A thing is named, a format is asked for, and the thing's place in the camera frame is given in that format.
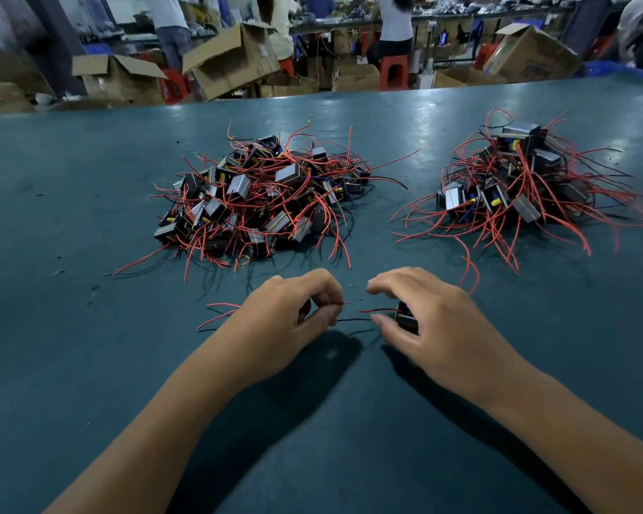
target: jeans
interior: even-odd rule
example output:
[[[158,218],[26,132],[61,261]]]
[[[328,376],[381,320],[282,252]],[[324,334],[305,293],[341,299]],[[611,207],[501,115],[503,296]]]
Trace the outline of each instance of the jeans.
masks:
[[[183,58],[193,50],[189,30],[183,26],[161,26],[155,29],[155,33],[166,57],[166,65],[172,70],[182,72]]]
[[[412,51],[412,39],[405,41],[379,41],[367,50],[367,61],[381,70],[381,58],[395,55],[408,55]]]

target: left hand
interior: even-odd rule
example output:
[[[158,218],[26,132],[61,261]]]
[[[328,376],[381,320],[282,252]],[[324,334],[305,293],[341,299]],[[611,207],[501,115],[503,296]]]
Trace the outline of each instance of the left hand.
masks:
[[[311,302],[317,310],[307,317]],[[343,310],[343,289],[325,268],[300,277],[274,276],[251,293],[206,345],[213,345],[245,388],[285,368]]]

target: teal table surface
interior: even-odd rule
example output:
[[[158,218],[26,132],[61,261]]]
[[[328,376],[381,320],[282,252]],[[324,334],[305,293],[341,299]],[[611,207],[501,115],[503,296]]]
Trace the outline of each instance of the teal table surface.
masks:
[[[547,123],[643,191],[643,83],[620,78],[468,89],[318,94],[177,107],[0,117],[0,513],[40,512],[138,414],[201,343],[209,302],[242,302],[281,274],[328,268],[343,317],[390,306],[364,292],[390,268],[457,283],[462,247],[395,244],[389,223],[434,192],[451,150],[502,107]],[[311,123],[408,185],[376,182],[356,204],[345,259],[276,254],[233,271],[167,260],[134,277],[103,274],[145,254],[182,156]],[[474,299],[529,361],[643,439],[643,228],[583,226],[593,253],[529,234],[521,276],[478,253]],[[557,513],[585,511],[531,451],[429,383],[371,323],[347,322],[279,376],[238,396],[206,432],[169,511],[181,513]]]

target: blue wire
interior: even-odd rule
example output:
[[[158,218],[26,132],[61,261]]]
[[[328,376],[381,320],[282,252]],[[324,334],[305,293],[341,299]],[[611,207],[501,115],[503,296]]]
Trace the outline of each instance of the blue wire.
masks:
[[[352,206],[353,209],[355,208],[355,204],[352,202],[352,197],[350,196],[350,193],[341,184],[339,184],[335,180],[331,180],[330,178],[324,178],[324,177],[310,177],[310,178],[313,178],[314,180],[326,180],[326,181],[329,181],[331,183],[336,184],[338,187],[340,187],[340,189],[343,189],[343,192],[345,193],[345,196],[348,197],[348,200],[350,200],[350,205]]]
[[[457,223],[461,223],[461,222],[464,220],[464,218],[466,218],[467,216],[469,216],[469,213],[471,213],[471,211],[473,211],[473,210],[474,210],[474,208],[475,208],[476,206],[478,206],[478,205],[479,205],[479,199],[477,198],[477,201],[475,201],[475,202],[472,204],[472,206],[469,208],[469,210],[464,214],[464,216],[462,216],[462,218],[460,218],[460,219],[457,221]]]

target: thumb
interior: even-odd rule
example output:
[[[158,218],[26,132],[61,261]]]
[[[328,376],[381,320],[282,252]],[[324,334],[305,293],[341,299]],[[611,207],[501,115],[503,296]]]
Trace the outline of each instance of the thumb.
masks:
[[[296,341],[303,346],[309,345],[322,335],[329,326],[335,323],[336,317],[343,310],[343,305],[320,306],[312,315],[305,319],[293,330]]]
[[[384,314],[372,314],[372,321],[381,328],[381,335],[403,354],[412,358],[415,348],[419,345],[419,336],[401,328],[394,319]]]

